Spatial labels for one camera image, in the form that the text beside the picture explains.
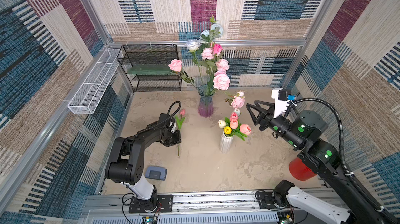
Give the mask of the pink tulip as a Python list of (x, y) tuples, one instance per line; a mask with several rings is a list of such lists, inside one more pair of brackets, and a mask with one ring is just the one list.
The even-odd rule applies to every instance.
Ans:
[(233, 112), (230, 116), (230, 121), (237, 121), (239, 119), (239, 115), (236, 112)]
[(241, 140), (245, 140), (252, 133), (251, 127), (246, 124), (241, 124), (235, 131), (235, 135), (238, 136)]
[(178, 130), (181, 130), (182, 125), (183, 125), (183, 123), (184, 123), (184, 121), (185, 121), (185, 113), (186, 113), (186, 110), (185, 110), (185, 109), (182, 109), (182, 110), (180, 111), (179, 115), (176, 115), (176, 116), (175, 116), (176, 124), (177, 124)]
[(238, 119), (232, 118), (230, 119), (230, 128), (231, 129), (237, 129), (239, 126)]

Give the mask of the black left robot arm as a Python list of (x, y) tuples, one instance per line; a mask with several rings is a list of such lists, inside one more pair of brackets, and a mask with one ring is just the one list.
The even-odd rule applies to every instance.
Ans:
[(181, 143), (180, 130), (175, 130), (175, 115), (181, 102), (176, 101), (167, 113), (161, 113), (158, 121), (149, 124), (134, 136), (114, 140), (105, 168), (105, 178), (128, 188), (132, 193), (130, 208), (151, 213), (161, 207), (157, 189), (150, 184), (144, 173), (145, 150), (155, 142), (165, 147)]

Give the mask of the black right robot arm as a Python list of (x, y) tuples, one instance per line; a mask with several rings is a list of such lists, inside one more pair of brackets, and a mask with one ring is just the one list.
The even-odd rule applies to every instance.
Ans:
[[(295, 121), (287, 119), (292, 107), (303, 102), (317, 102), (326, 106), (335, 116), (339, 132), (339, 148), (320, 138), (328, 125), (313, 111), (302, 111)], [(328, 183), (347, 205), (337, 208), (319, 198), (308, 195), (294, 184), (282, 180), (274, 189), (278, 206), (300, 208), (327, 224), (398, 224), (399, 218), (391, 214), (361, 184), (345, 161), (344, 128), (338, 111), (328, 102), (318, 98), (304, 98), (291, 102), (284, 115), (274, 116), (275, 103), (256, 100), (247, 104), (254, 125), (260, 131), (271, 129), (294, 150), (301, 162), (314, 174)]]

